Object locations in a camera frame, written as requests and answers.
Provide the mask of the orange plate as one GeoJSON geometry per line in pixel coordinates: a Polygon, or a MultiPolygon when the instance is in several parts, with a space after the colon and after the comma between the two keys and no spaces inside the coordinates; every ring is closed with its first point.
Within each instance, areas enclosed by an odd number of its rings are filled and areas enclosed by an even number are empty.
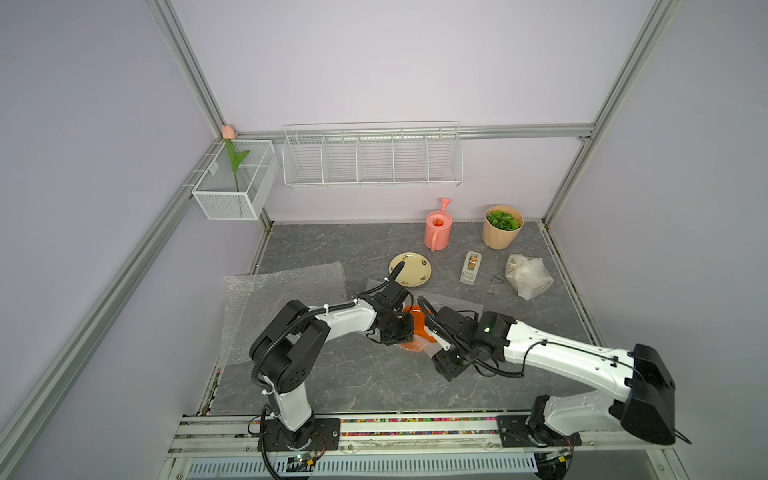
{"type": "Polygon", "coordinates": [[[411,341],[403,344],[399,344],[399,347],[415,353],[426,353],[433,355],[441,349],[441,346],[437,343],[425,328],[425,315],[418,306],[407,306],[404,308],[405,312],[408,312],[412,316],[414,333],[411,341]]]}

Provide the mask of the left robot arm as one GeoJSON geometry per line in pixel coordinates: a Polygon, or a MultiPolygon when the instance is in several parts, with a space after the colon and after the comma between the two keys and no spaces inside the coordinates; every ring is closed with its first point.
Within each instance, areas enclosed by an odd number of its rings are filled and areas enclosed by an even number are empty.
{"type": "Polygon", "coordinates": [[[413,340],[414,320],[403,307],[409,292],[397,282],[404,267],[397,263],[384,282],[344,303],[309,307],[291,300],[253,342],[251,380],[284,431],[298,434],[313,422],[305,381],[327,342],[352,333],[387,346],[413,340]]]}

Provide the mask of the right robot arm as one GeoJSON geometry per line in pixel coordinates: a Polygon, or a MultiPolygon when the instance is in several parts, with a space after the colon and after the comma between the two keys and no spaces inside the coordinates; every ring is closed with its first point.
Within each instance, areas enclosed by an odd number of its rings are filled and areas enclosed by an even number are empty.
{"type": "Polygon", "coordinates": [[[486,377],[522,379],[538,368],[588,386],[570,396],[538,396],[523,431],[552,446],[584,431],[623,430],[656,445],[681,439],[675,426],[675,382],[652,347],[611,349],[542,331],[511,316],[417,303],[441,349],[432,358],[446,380],[468,368],[486,377]]]}

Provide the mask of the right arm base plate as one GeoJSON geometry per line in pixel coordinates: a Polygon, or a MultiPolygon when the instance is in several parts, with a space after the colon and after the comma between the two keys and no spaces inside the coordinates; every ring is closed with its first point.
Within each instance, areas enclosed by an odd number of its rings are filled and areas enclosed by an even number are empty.
{"type": "Polygon", "coordinates": [[[563,436],[546,426],[530,427],[527,415],[499,415],[496,417],[499,438],[503,448],[577,447],[582,445],[579,433],[563,436]]]}

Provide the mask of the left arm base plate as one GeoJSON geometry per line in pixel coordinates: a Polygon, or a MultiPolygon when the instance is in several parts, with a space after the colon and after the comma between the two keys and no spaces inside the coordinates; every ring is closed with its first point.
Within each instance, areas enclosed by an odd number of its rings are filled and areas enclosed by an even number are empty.
{"type": "Polygon", "coordinates": [[[341,419],[312,417],[297,431],[290,431],[278,419],[267,419],[259,446],[267,452],[289,450],[335,451],[341,439],[341,419]]]}

